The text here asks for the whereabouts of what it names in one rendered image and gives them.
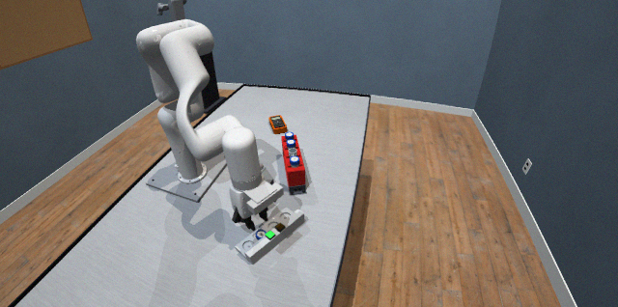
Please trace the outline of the orange pocket multimeter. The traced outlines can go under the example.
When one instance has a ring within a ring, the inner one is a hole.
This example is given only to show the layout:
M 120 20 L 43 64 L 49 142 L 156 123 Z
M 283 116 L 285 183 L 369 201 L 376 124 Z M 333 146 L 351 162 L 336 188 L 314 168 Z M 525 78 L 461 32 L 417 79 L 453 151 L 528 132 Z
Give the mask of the orange pocket multimeter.
M 287 132 L 287 126 L 281 115 L 269 117 L 274 134 Z

